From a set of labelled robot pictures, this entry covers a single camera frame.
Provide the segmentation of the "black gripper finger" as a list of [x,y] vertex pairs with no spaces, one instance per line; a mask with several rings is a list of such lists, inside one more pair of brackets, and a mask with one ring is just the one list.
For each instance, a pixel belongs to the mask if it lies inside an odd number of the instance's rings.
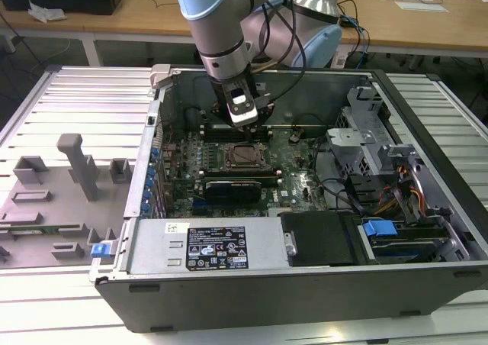
[[230,117],[222,115],[218,111],[212,111],[208,123],[209,141],[251,141],[251,133],[248,128],[234,127],[230,123]]
[[255,106],[258,119],[251,125],[251,140],[268,141],[272,130],[267,122],[273,114],[275,104],[271,97],[258,97],[255,99]]

